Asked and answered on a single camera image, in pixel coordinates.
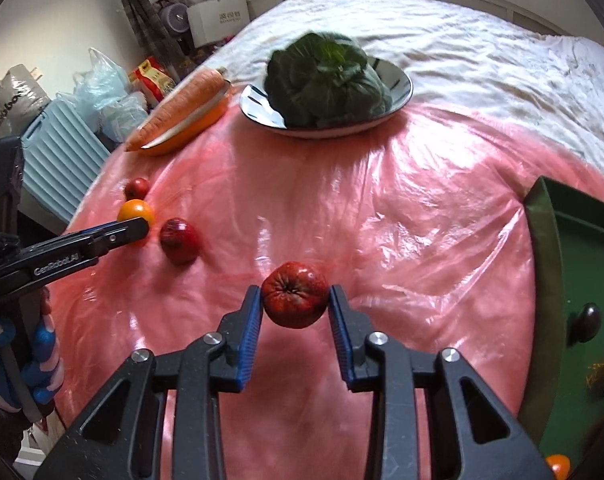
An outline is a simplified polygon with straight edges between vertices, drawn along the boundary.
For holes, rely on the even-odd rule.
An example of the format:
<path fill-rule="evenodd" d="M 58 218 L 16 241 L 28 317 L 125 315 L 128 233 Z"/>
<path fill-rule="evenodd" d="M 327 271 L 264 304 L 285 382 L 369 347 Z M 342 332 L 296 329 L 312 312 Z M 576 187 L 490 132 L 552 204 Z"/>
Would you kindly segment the blue gloved left hand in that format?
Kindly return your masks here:
<path fill-rule="evenodd" d="M 16 328 L 6 318 L 0 318 L 0 354 L 16 336 Z M 64 379 L 64 364 L 60 356 L 60 344 L 52 319 L 50 293 L 47 288 L 40 292 L 40 316 L 31 340 L 29 361 L 20 368 L 21 381 L 29 389 L 33 400 L 46 405 L 54 400 Z M 14 390 L 0 355 L 0 410 L 17 413 L 22 403 Z"/>

